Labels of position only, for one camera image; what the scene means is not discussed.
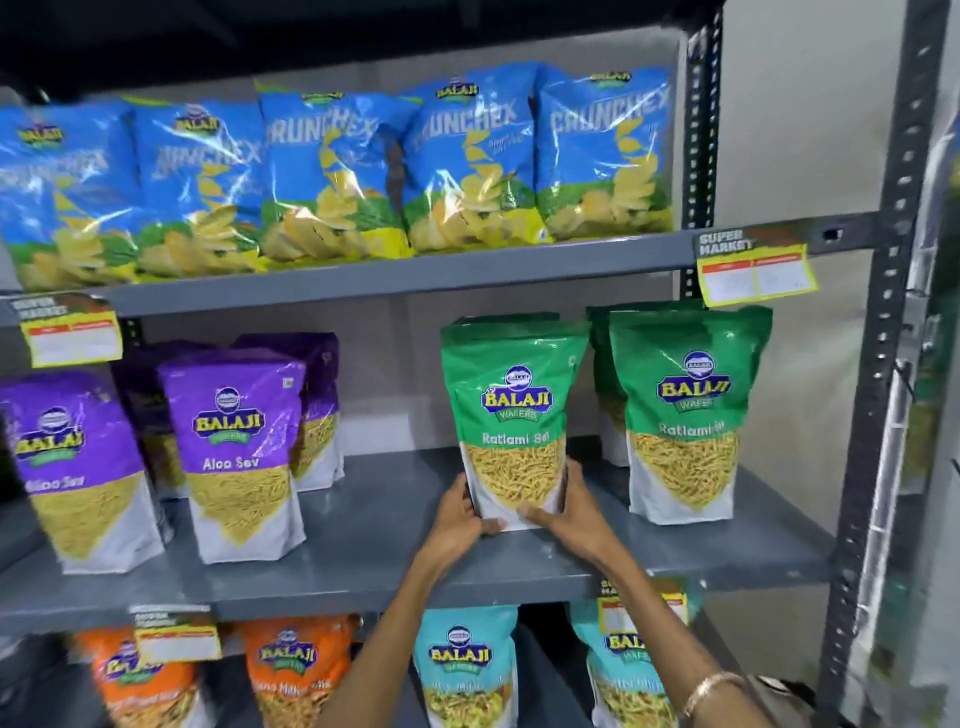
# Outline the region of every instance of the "grey shelf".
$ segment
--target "grey shelf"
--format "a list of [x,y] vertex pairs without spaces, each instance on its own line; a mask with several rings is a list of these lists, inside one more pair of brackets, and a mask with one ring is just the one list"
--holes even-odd
[[[869,248],[874,213],[810,218],[753,226],[801,234],[812,255]],[[458,255],[425,255],[271,273],[267,276],[174,280],[91,288],[121,318],[191,311],[303,303],[362,296],[602,278],[691,268],[694,238],[710,230],[679,231]],[[16,326],[9,303],[0,305],[0,326]]]
[[[571,449],[590,450],[593,442],[573,441]],[[144,603],[211,604],[221,620],[382,611],[461,469],[457,449],[349,458],[347,477],[332,490],[301,497],[307,541],[274,563],[204,566],[185,503],[172,509],[177,536],[167,553],[129,574],[63,576],[45,546],[0,573],[0,632],[129,623],[128,608]],[[671,527],[628,513],[625,470],[594,461],[585,473],[613,530],[652,574],[702,580],[712,591],[833,576],[830,536],[749,472],[738,478],[732,521]],[[429,606],[592,598],[600,578],[545,532],[507,533],[481,540]]]

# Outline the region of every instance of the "yellow label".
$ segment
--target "yellow label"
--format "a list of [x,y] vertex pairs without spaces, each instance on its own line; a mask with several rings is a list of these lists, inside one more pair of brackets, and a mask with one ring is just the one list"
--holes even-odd
[[709,307],[754,303],[820,290],[806,244],[761,247],[697,261],[697,276]]

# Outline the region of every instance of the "orange snack packet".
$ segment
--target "orange snack packet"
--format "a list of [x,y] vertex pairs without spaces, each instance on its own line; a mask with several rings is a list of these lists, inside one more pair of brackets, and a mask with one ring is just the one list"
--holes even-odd
[[132,629],[82,632],[76,646],[117,728],[213,728],[193,665],[142,662]]
[[311,728],[350,669],[354,617],[239,624],[265,728]]

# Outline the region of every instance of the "gold bangle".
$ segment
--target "gold bangle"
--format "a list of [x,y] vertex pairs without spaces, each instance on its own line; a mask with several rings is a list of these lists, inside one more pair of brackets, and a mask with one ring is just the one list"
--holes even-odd
[[735,672],[717,672],[715,675],[711,675],[700,685],[698,685],[697,689],[693,691],[690,697],[686,700],[684,712],[681,714],[681,725],[692,725],[691,721],[693,720],[693,716],[697,712],[697,708],[700,706],[700,703],[702,703],[704,699],[713,692],[714,688],[723,683],[734,683],[742,690],[747,690],[747,681]]

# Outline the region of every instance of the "perforated metal post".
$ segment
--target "perforated metal post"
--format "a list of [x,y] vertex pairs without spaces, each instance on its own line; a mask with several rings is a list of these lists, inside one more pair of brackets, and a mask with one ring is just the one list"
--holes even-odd
[[[684,230],[713,225],[720,137],[720,61],[723,52],[723,11],[690,37],[686,63],[684,120]],[[680,297],[701,298],[696,269],[681,271]]]
[[[857,635],[872,629],[896,508],[903,426],[916,362],[904,334],[918,322],[909,290],[949,0],[908,0],[890,150],[876,226],[867,318],[844,477],[817,690],[818,723],[840,723]],[[848,716],[857,721],[859,716]]]

